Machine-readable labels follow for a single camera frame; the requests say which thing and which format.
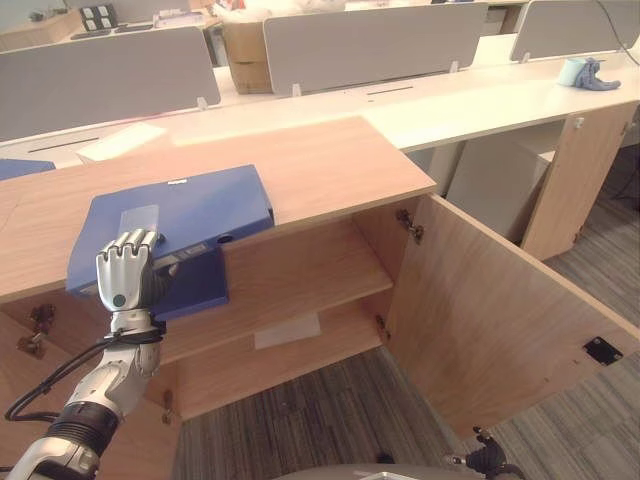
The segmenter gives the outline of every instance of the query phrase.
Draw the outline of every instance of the robotic arm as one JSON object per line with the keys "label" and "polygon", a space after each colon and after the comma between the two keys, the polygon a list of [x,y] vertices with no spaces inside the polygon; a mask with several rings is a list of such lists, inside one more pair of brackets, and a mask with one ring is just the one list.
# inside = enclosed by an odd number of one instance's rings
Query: robotic arm
{"label": "robotic arm", "polygon": [[[139,229],[123,233],[98,253],[100,299],[111,312],[102,360],[80,381],[44,437],[29,447],[7,480],[95,478],[100,456],[159,365],[164,328],[154,324],[148,309],[169,289],[175,270],[154,272],[152,250],[158,240],[156,232]],[[7,419],[15,419],[9,412]]]}

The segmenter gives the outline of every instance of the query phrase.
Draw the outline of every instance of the open cabinet door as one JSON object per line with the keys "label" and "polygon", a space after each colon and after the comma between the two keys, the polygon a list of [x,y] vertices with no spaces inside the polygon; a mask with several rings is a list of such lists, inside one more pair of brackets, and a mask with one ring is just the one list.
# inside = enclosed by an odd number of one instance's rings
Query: open cabinet door
{"label": "open cabinet door", "polygon": [[567,117],[522,248],[544,260],[573,247],[638,102]]}
{"label": "open cabinet door", "polygon": [[[45,355],[41,360],[16,348],[19,338],[31,332],[10,317],[0,313],[0,411],[4,415],[9,405],[19,396],[38,385],[55,368],[69,358],[69,354],[45,342]],[[27,407],[34,410],[60,411],[77,382],[88,372],[80,368],[57,384],[51,392]],[[171,478],[173,459],[180,419],[174,417],[170,425],[162,423],[162,409],[143,399],[136,410],[118,429],[100,462],[102,480],[168,480]],[[28,446],[40,438],[48,424],[42,422],[6,422],[0,420],[0,465],[15,464]]]}
{"label": "open cabinet door", "polygon": [[446,200],[423,197],[386,328],[387,346],[461,437],[490,427],[602,366],[583,345],[624,355],[639,331]]}

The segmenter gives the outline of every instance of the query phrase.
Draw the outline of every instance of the cabinet hinge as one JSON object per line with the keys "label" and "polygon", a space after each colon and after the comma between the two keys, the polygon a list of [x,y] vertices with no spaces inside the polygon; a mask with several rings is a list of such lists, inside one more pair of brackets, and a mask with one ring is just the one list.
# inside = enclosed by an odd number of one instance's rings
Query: cabinet hinge
{"label": "cabinet hinge", "polygon": [[387,322],[382,315],[376,315],[378,328],[387,340],[391,340],[391,332],[387,329]]}
{"label": "cabinet hinge", "polygon": [[53,319],[56,313],[55,305],[45,303],[31,310],[30,320],[34,322],[33,335],[22,337],[18,340],[17,347],[33,357],[42,359],[45,349],[42,341],[49,334],[49,330],[53,326]]}
{"label": "cabinet hinge", "polygon": [[173,392],[171,390],[165,390],[162,395],[162,403],[164,406],[164,413],[162,414],[162,423],[165,425],[171,425],[173,418]]}
{"label": "cabinet hinge", "polygon": [[573,243],[578,243],[578,240],[580,240],[580,237],[582,237],[583,230],[584,225],[582,225],[576,232],[575,236],[573,237]]}
{"label": "cabinet hinge", "polygon": [[409,232],[409,235],[413,237],[413,240],[420,245],[422,236],[424,235],[424,227],[422,225],[414,225],[409,212],[405,209],[396,211],[396,219],[400,224]]}
{"label": "cabinet hinge", "polygon": [[596,337],[584,345],[582,349],[587,352],[600,365],[611,365],[620,360],[624,355],[616,347],[611,345],[602,337]]}

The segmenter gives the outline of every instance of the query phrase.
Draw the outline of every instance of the blue folder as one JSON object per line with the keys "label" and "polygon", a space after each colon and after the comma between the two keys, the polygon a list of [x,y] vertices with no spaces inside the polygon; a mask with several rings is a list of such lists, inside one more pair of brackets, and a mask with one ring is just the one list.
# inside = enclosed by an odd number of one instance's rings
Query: blue folder
{"label": "blue folder", "polygon": [[97,292],[97,253],[122,231],[156,228],[156,267],[180,263],[159,319],[226,303],[220,244],[271,228],[273,211],[253,165],[100,195],[67,266],[67,291]]}
{"label": "blue folder", "polygon": [[7,180],[8,178],[21,177],[31,173],[40,173],[55,169],[56,166],[53,162],[0,158],[0,180]]}

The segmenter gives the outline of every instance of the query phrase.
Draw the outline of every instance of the cabinet shelf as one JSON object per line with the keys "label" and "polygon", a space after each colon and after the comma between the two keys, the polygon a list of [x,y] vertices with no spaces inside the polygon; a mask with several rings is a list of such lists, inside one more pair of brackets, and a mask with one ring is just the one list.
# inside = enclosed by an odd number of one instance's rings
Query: cabinet shelf
{"label": "cabinet shelf", "polygon": [[249,335],[178,361],[181,417],[193,418],[380,345],[375,322],[359,302],[318,317],[322,333],[315,337],[256,350]]}
{"label": "cabinet shelf", "polygon": [[230,302],[170,321],[162,363],[392,287],[350,218],[225,247]]}

